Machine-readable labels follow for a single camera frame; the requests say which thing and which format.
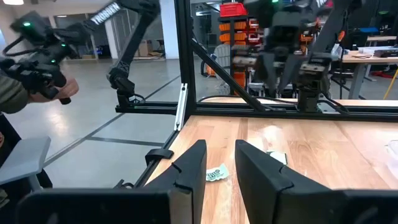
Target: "gray chair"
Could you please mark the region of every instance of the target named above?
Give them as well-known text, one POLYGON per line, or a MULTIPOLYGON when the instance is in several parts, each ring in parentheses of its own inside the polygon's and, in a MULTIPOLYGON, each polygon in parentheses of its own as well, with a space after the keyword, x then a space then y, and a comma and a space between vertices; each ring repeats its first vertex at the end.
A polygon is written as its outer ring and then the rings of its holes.
POLYGON ((0 167, 0 185, 27 178, 32 191, 41 190, 37 174, 44 168, 49 137, 20 140, 0 167))

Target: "wooden tabletop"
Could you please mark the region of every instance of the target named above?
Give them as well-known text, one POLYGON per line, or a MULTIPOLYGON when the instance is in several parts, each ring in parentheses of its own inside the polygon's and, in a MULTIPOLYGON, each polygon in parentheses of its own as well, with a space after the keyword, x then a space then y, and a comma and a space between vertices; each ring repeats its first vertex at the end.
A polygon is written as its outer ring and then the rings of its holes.
POLYGON ((356 58, 355 55, 360 54, 357 50, 352 50, 348 55, 344 55, 344 63, 398 63, 398 57, 380 58, 380 57, 370 57, 370 58, 356 58))
POLYGON ((385 148, 398 140, 394 123, 216 116, 191 116, 170 147, 173 158, 162 160, 149 182, 199 139, 207 143, 207 169, 225 164, 230 172, 225 180, 206 183, 202 224, 249 223, 236 178, 237 139, 263 151, 286 153, 290 168, 331 189, 398 189, 385 148))
POLYGON ((368 41, 387 41, 387 40, 396 40, 396 36, 374 36, 368 37, 368 41))

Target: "metal bracket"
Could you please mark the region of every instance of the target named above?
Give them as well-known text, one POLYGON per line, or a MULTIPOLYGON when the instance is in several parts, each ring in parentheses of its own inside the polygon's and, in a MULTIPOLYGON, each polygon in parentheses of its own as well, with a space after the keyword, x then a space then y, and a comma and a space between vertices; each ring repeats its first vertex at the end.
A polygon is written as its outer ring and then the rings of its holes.
POLYGON ((181 131, 184 125, 185 107, 187 106, 188 84, 181 84, 180 98, 178 99, 177 114, 175 115, 174 131, 181 131))

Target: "black clamp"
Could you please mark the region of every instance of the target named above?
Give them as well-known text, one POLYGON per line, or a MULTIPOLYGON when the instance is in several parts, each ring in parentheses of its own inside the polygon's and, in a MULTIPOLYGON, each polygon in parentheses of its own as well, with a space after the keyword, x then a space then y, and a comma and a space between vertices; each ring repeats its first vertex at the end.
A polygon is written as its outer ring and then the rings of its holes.
POLYGON ((174 155, 174 152, 171 150, 152 149, 145 156, 145 161, 147 162, 147 166, 148 166, 151 161, 154 161, 156 159, 171 159, 171 157, 173 155, 174 155))

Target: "person's arm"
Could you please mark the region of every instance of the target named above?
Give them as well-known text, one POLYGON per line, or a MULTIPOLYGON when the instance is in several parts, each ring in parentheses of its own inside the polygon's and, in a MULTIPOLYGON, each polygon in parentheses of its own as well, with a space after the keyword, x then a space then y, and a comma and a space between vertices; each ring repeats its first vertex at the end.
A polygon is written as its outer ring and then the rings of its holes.
MULTIPOLYGON (((28 103, 52 101, 41 94, 30 95, 19 81, 1 75, 1 73, 2 71, 0 71, 0 112, 16 113, 24 109, 28 103)), ((79 91, 79 86, 76 79, 67 75, 67 84, 58 90, 59 94, 53 100, 72 97, 79 91)))
POLYGON ((0 72, 0 111, 16 113, 25 108, 29 102, 29 94, 22 84, 0 72))

